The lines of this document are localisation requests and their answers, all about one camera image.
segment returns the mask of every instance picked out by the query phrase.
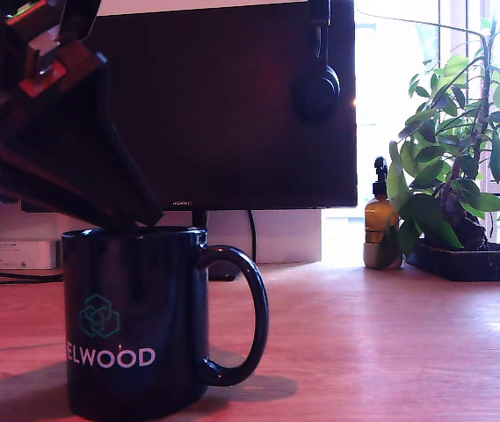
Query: pump bottle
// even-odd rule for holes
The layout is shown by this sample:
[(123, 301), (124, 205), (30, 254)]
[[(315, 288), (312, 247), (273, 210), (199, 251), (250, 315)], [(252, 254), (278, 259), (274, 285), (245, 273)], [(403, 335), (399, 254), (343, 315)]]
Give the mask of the pump bottle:
[[(365, 244), (363, 248), (363, 261), (365, 266), (376, 268), (376, 255), (380, 241), (387, 230), (387, 225), (398, 229), (398, 213), (388, 200), (387, 176), (388, 167), (384, 157), (379, 156), (374, 161), (377, 181), (373, 183), (374, 198), (367, 202), (365, 207)], [(395, 269), (402, 265), (402, 253), (396, 251), (395, 261), (386, 268)]]

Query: wall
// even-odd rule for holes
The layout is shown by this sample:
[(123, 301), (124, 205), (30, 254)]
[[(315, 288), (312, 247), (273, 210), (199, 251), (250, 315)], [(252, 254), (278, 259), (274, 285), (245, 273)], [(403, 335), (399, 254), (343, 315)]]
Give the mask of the wall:
[[(245, 4), (291, 3), (290, 0), (104, 0), (99, 14), (201, 9)], [(255, 212), (257, 261), (260, 263), (314, 262), (322, 258), (320, 210)], [(160, 224), (191, 224), (186, 212), (168, 213)], [(86, 229), (87, 223), (66, 215), (26, 214), (19, 204), (0, 205), (0, 240), (56, 239), (71, 229)], [(251, 231), (244, 211), (209, 214), (209, 243), (230, 244), (251, 253)]]

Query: monitor stand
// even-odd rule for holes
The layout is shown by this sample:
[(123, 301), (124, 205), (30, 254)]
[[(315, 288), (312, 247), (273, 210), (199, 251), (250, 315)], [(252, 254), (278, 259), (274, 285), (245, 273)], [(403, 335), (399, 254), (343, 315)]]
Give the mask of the monitor stand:
[[(208, 212), (204, 209), (191, 211), (192, 224), (198, 229), (207, 229)], [(209, 281), (233, 281), (240, 270), (228, 261), (219, 261), (208, 268)]]

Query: mug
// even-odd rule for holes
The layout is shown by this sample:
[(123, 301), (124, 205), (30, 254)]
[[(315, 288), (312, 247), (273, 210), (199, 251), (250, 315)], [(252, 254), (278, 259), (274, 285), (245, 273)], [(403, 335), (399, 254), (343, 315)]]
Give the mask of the mug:
[[(235, 385), (256, 369), (269, 330), (262, 276), (240, 250), (208, 246), (187, 227), (62, 235), (69, 407), (91, 420), (160, 418), (207, 386)], [(237, 367), (209, 358), (207, 268), (242, 270), (255, 308), (253, 344)]]

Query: wooden desk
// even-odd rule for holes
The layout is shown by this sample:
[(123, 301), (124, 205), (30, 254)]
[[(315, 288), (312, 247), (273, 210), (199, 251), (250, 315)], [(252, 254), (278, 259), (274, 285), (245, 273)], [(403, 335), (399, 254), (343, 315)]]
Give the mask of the wooden desk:
[[(169, 421), (500, 420), (500, 283), (405, 266), (262, 268), (271, 333), (245, 383)], [(238, 362), (253, 330), (245, 283), (211, 283), (212, 356)], [(0, 287), (0, 422), (81, 420), (66, 405), (62, 285)]]

